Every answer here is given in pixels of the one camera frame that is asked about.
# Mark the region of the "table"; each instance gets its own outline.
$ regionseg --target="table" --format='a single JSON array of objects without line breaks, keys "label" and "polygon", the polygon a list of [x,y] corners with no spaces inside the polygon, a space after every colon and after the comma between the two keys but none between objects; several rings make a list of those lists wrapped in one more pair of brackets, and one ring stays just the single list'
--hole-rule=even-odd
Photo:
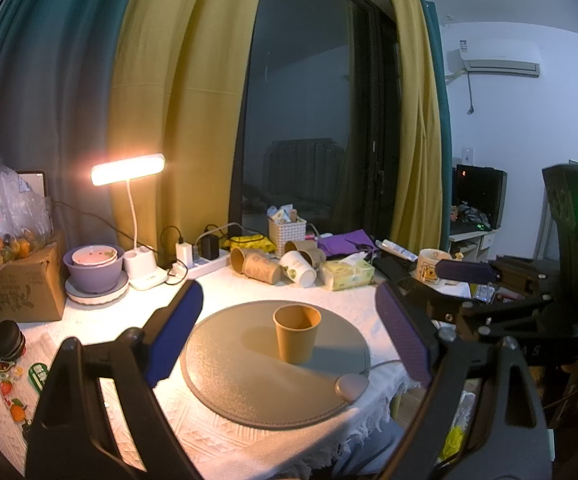
[{"label": "table", "polygon": [[[375,311],[371,285],[329,292],[321,286],[299,288],[294,283],[276,286],[250,280],[230,267],[197,280],[204,289],[200,320],[247,301],[295,300],[313,303],[339,314],[356,326],[370,348],[371,363],[397,359],[382,322]],[[165,306],[178,286],[160,285],[148,291],[130,289],[120,300],[104,308],[88,307],[67,300],[60,322],[21,324],[27,341],[47,333],[58,346],[68,336],[83,344],[117,337],[130,326],[142,326],[150,314]],[[411,384],[404,367],[390,364],[371,372],[371,384],[362,397],[338,415],[299,430],[256,430],[226,420],[205,407],[189,391],[179,365],[168,380],[160,381],[154,392],[171,427],[201,474],[208,480],[255,480],[277,474],[308,478],[311,469],[328,466],[341,447],[361,442],[389,418],[389,401]],[[101,380],[104,400],[123,459],[142,467],[111,380]],[[21,472],[26,446],[0,398],[0,449]]]},{"label": "table", "polygon": [[462,252],[466,262],[486,261],[488,248],[493,245],[497,232],[498,229],[493,229],[491,231],[473,231],[449,235],[451,253]]}]

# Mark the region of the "power strip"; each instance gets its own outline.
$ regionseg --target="power strip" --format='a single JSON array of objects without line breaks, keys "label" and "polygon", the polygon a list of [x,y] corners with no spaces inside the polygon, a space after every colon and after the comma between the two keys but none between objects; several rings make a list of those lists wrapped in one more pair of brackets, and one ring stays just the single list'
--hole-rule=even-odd
[{"label": "power strip", "polygon": [[[220,256],[215,260],[207,260],[201,256],[196,256],[194,258],[194,266],[189,269],[186,276],[189,280],[196,280],[205,274],[219,270],[222,267],[226,267],[231,263],[231,255],[228,251],[220,249]],[[173,269],[178,276],[184,276],[184,267],[178,262],[173,264]]]}]

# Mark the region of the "yellow curtain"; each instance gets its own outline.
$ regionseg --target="yellow curtain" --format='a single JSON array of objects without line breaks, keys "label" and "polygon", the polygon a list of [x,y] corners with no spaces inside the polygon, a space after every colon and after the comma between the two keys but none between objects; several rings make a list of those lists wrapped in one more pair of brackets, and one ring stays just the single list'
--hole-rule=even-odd
[{"label": "yellow curtain", "polygon": [[440,114],[420,0],[391,0],[402,74],[400,166],[391,239],[415,253],[436,248],[442,222]]},{"label": "yellow curtain", "polygon": [[[110,99],[110,160],[162,152],[159,177],[131,182],[138,240],[162,226],[190,241],[227,220],[248,54],[259,0],[130,0]],[[116,225],[132,232],[126,189],[112,184]],[[128,245],[128,240],[120,240]]]}]

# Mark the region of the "white paper cup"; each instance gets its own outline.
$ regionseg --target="white paper cup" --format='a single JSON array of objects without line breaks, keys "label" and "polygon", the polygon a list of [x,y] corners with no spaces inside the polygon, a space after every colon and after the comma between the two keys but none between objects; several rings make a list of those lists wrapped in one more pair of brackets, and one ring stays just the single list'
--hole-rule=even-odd
[{"label": "white paper cup", "polygon": [[440,260],[450,260],[451,255],[440,249],[422,249],[418,254],[416,265],[416,280],[430,285],[440,283],[440,278],[435,273],[435,264]]},{"label": "white paper cup", "polygon": [[299,365],[311,359],[322,314],[314,306],[290,304],[274,312],[280,359]]},{"label": "white paper cup", "polygon": [[280,258],[280,266],[291,281],[309,286],[316,281],[317,273],[298,251],[289,251]]}]

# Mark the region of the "teal curtain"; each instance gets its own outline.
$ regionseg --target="teal curtain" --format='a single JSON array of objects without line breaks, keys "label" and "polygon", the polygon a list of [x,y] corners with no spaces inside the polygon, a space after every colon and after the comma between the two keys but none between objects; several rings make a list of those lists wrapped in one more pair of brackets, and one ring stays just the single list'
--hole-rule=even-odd
[{"label": "teal curtain", "polygon": [[444,82],[444,57],[442,55],[442,38],[435,4],[427,0],[422,2],[426,28],[429,33],[431,56],[434,62],[435,86],[438,92],[440,111],[440,138],[442,142],[442,231],[440,232],[440,249],[449,250],[449,228],[451,222],[451,193],[453,191],[453,149],[451,147],[451,119],[449,99]]},{"label": "teal curtain", "polygon": [[[52,198],[113,220],[106,161],[115,51],[129,0],[3,0],[0,154],[14,170],[45,170]],[[71,246],[115,242],[99,220],[56,209]]]}]

